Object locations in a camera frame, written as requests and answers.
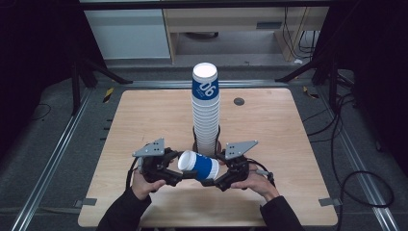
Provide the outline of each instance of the paper cup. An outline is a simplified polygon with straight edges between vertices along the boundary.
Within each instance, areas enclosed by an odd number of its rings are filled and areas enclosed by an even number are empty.
[[[180,156],[178,168],[181,171],[196,170],[196,180],[215,179],[218,175],[218,161],[193,151],[185,151]]]
[[[213,64],[197,64],[192,70],[191,101],[211,106],[219,101],[217,68]]]

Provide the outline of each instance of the cup logo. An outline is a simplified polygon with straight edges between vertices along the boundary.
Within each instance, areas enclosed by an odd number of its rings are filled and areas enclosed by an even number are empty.
[[[198,83],[192,79],[192,95],[200,100],[211,100],[218,95],[218,79],[211,83]]]

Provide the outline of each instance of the wooden table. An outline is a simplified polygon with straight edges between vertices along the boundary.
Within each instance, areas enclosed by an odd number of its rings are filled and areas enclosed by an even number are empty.
[[[302,225],[334,225],[332,206],[320,207],[329,197],[315,155],[306,136],[291,92],[287,89],[221,89],[219,140],[259,143],[246,153],[275,175]],[[241,97],[244,105],[234,99]],[[190,90],[128,90],[120,100],[109,136],[89,186],[81,226],[97,226],[109,206],[123,193],[132,153],[158,138],[173,150],[191,150]],[[153,203],[141,218],[142,227],[265,226],[259,206],[264,199],[251,190],[226,192],[204,188],[195,180],[152,193]]]

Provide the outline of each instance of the human hand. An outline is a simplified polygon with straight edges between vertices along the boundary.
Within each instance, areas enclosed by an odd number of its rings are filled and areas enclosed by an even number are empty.
[[[279,191],[270,184],[268,179],[264,175],[256,173],[257,169],[258,167],[256,165],[249,164],[249,174],[246,180],[231,184],[231,189],[249,188],[263,196],[267,202],[279,196]]]
[[[148,183],[138,169],[133,171],[132,191],[139,200],[144,200],[151,192],[157,191],[165,184],[165,180]]]

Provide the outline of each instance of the tripod leg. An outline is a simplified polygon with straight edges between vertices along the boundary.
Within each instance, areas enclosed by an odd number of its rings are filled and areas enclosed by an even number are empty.
[[[122,84],[122,85],[124,85],[124,84],[133,84],[133,81],[125,80],[125,79],[113,74],[108,69],[103,68],[102,66],[99,66],[98,64],[96,64],[96,63],[94,63],[94,62],[92,62],[92,61],[90,61],[88,59],[83,59],[82,62],[83,62],[83,64],[88,65],[88,66],[92,67],[93,69],[101,72],[102,74],[108,76],[109,78],[117,81],[119,84]]]
[[[73,99],[73,109],[72,115],[74,116],[81,105],[81,93],[79,88],[79,75],[77,71],[77,65],[74,63],[71,67],[71,74],[72,74],[72,99]]]

